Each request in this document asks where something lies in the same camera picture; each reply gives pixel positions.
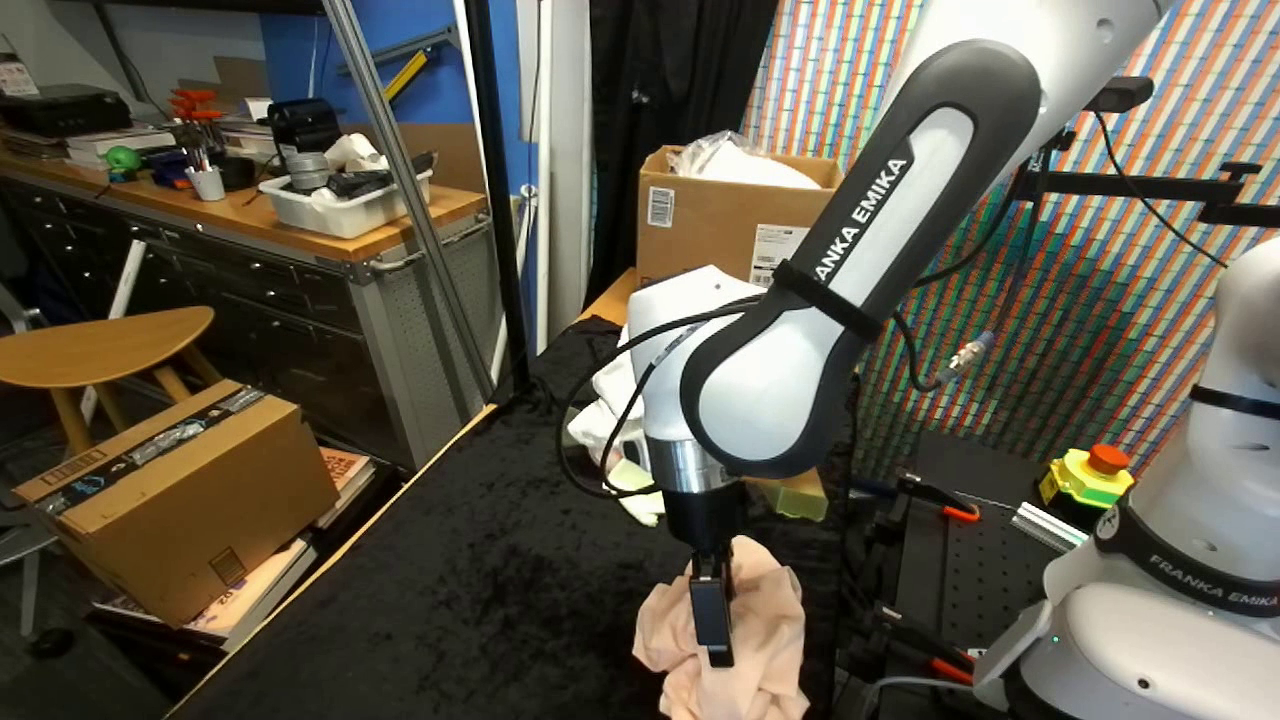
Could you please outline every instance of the wooden stool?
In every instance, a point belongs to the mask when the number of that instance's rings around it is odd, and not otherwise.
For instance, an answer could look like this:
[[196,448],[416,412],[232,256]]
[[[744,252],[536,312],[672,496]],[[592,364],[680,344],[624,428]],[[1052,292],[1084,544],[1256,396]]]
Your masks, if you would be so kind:
[[80,388],[100,396],[112,428],[120,432],[128,420],[108,384],[148,372],[168,400],[184,400],[192,392],[172,368],[176,356],[188,360],[200,380],[220,380],[220,372],[196,352],[208,324],[212,308],[192,304],[0,336],[0,384],[48,392],[72,452],[84,452],[92,448],[92,436],[76,408]]

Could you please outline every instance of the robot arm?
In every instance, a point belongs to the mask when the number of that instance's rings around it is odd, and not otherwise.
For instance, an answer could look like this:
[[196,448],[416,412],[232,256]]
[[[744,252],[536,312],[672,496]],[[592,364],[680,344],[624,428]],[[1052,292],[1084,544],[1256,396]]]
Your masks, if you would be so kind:
[[[932,0],[888,112],[776,284],[732,320],[664,332],[632,352],[668,528],[696,556],[696,628],[728,652],[736,476],[812,468],[876,340],[964,212],[1068,124],[1160,24],[1164,0]],[[632,296],[632,332],[748,296],[680,276]]]

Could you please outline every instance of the cardboard box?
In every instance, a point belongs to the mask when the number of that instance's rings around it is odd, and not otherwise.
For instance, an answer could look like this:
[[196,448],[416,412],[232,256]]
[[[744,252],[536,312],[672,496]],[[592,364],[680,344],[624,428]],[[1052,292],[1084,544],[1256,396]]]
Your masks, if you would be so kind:
[[656,148],[640,164],[636,272],[640,284],[720,264],[732,276],[768,284],[772,268],[796,252],[808,224],[844,180],[840,164],[816,156],[776,156],[820,188],[720,184],[676,176],[672,156]]
[[184,624],[336,500],[300,408],[220,380],[16,488],[64,548]]

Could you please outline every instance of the pink cloth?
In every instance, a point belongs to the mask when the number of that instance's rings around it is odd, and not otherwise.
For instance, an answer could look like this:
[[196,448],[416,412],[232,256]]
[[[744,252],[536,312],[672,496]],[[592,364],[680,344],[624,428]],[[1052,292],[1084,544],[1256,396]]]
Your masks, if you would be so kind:
[[668,672],[660,712],[672,720],[804,716],[804,604],[792,568],[748,536],[732,540],[732,668],[712,668],[692,636],[688,572],[656,584],[636,616],[632,656]]

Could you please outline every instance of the cabinet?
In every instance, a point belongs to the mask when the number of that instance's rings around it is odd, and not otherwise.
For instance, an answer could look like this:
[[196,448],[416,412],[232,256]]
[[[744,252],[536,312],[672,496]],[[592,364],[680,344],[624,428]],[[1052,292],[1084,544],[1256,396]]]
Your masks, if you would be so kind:
[[[412,260],[308,252],[304,240],[280,244],[280,228],[200,220],[200,204],[0,176],[4,208],[48,268],[44,300],[64,304],[52,316],[108,316],[128,244],[144,244],[128,308],[212,304],[216,324],[200,344],[212,364],[296,400],[320,436],[412,472],[468,420],[448,388],[460,348],[440,340],[428,316],[440,312],[436,296]],[[500,300],[480,200],[436,232],[484,348],[500,328]]]

